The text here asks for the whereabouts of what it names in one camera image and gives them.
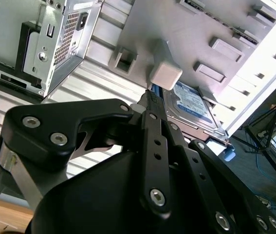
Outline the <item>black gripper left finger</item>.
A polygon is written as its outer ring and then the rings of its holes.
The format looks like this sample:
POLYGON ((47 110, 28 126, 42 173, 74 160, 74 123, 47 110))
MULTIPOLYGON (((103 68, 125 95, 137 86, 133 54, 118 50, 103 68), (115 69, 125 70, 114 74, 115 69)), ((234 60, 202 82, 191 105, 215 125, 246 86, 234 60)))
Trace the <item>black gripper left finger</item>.
POLYGON ((0 136, 0 167, 36 210, 54 187, 116 155, 142 161, 141 199, 154 216, 170 215, 167 117, 163 101, 146 91, 136 105, 119 99, 10 109, 0 136))

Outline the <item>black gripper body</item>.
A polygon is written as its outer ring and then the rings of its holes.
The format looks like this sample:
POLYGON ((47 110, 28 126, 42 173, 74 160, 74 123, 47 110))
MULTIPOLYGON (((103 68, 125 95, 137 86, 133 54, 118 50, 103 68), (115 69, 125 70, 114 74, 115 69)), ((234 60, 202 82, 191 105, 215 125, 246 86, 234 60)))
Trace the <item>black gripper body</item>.
POLYGON ((168 168, 169 218, 142 205, 142 161, 116 155, 51 189, 28 234, 214 234, 215 215, 202 206, 188 176, 168 168))

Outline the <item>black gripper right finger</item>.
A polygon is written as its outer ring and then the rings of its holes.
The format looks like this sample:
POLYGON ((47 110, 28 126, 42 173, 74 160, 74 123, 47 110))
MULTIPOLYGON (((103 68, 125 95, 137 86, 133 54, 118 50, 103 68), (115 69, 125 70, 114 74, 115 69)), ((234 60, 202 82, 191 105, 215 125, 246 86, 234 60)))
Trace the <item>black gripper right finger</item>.
POLYGON ((276 234, 276 216, 201 140, 187 143, 180 128, 167 123, 167 140, 172 161, 178 164, 179 192, 186 200, 188 183, 205 234, 276 234))

